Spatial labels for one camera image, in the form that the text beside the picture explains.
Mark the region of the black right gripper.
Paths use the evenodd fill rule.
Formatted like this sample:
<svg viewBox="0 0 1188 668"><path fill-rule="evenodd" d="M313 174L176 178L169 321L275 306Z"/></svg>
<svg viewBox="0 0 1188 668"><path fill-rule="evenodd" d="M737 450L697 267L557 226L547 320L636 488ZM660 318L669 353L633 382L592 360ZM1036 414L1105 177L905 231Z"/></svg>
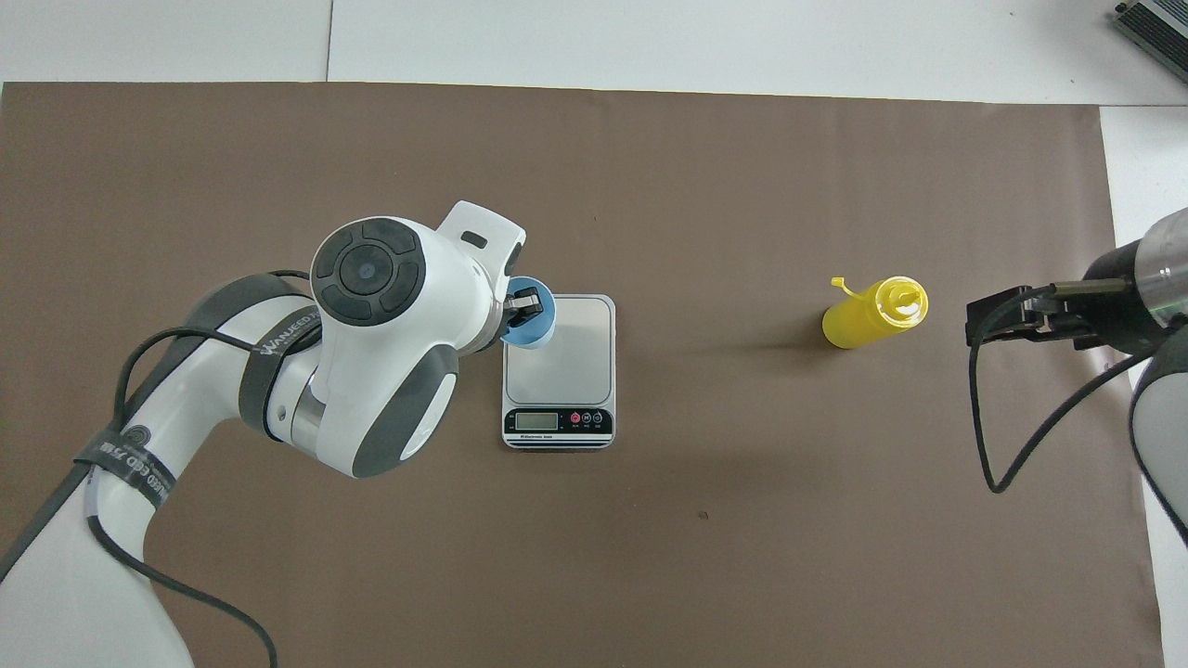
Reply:
<svg viewBox="0 0 1188 668"><path fill-rule="evenodd" d="M1135 284L1135 263L1140 241L1111 250L1091 263L1085 281L1125 278ZM1167 330L1146 311L1136 286L1121 294L1086 297L1078 310L1055 284L1010 288L963 305L963 342L977 340L1075 340L1083 338L1083 321L1091 338L1075 340L1074 349L1110 346L1135 355L1165 342Z"/></svg>

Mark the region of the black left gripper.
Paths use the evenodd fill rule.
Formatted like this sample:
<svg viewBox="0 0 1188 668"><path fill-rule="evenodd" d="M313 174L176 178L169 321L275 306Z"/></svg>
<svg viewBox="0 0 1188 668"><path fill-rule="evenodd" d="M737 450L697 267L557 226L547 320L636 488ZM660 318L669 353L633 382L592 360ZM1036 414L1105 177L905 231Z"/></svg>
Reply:
<svg viewBox="0 0 1188 668"><path fill-rule="evenodd" d="M459 358L480 353L501 338L506 330L505 310L508 326L523 326L538 317L544 311L538 288L530 285L508 294L508 297L497 297L497 300L491 301L478 334L470 339L470 342L459 348Z"/></svg>

